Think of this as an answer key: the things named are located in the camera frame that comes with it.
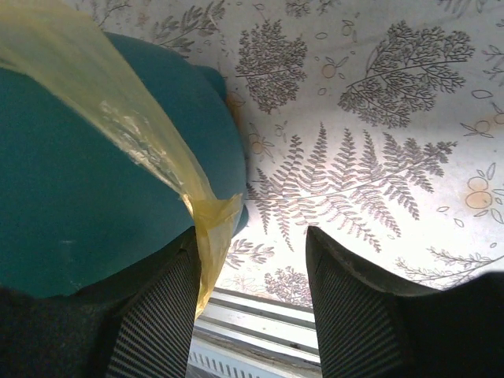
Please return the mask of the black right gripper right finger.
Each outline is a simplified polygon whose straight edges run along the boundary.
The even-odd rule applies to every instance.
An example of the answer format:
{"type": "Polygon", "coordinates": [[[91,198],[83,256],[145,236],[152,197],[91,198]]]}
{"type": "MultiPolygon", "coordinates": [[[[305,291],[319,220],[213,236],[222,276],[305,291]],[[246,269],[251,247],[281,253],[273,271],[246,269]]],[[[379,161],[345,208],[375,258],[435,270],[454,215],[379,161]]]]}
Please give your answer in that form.
{"type": "Polygon", "coordinates": [[[500,377],[503,274],[440,291],[351,252],[320,228],[306,267],[325,377],[500,377]]]}

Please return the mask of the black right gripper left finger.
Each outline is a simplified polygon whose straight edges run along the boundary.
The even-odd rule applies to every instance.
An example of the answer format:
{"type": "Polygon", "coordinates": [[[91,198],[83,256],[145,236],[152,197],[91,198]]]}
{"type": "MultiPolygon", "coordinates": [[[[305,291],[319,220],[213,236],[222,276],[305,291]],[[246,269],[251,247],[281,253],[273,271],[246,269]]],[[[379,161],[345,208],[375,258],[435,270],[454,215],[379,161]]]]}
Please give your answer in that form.
{"type": "Polygon", "coordinates": [[[73,295],[1,289],[4,377],[182,377],[200,286],[194,228],[73,295]]]}

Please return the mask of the teal plastic trash bin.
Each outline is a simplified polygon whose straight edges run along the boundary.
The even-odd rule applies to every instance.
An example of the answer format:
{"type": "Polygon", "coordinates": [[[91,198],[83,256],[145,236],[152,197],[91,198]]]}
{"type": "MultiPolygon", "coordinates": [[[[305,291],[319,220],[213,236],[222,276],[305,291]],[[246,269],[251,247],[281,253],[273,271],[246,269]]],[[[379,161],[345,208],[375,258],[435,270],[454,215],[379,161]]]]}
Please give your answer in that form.
{"type": "MultiPolygon", "coordinates": [[[[220,199],[246,190],[224,78],[180,54],[109,39],[172,119],[220,199]]],[[[1,284],[70,295],[192,226],[180,196],[31,78],[1,72],[1,284]]]]}

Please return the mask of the yellow plastic trash bag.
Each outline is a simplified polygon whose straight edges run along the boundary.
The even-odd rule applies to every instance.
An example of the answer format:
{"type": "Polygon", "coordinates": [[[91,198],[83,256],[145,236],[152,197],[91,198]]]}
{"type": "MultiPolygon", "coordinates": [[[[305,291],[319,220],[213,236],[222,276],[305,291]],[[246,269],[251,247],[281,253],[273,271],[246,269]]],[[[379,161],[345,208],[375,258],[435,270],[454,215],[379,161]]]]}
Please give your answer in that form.
{"type": "Polygon", "coordinates": [[[41,84],[180,196],[195,223],[202,313],[231,245],[241,195],[216,197],[172,120],[86,13],[60,1],[2,2],[1,66],[41,84]]]}

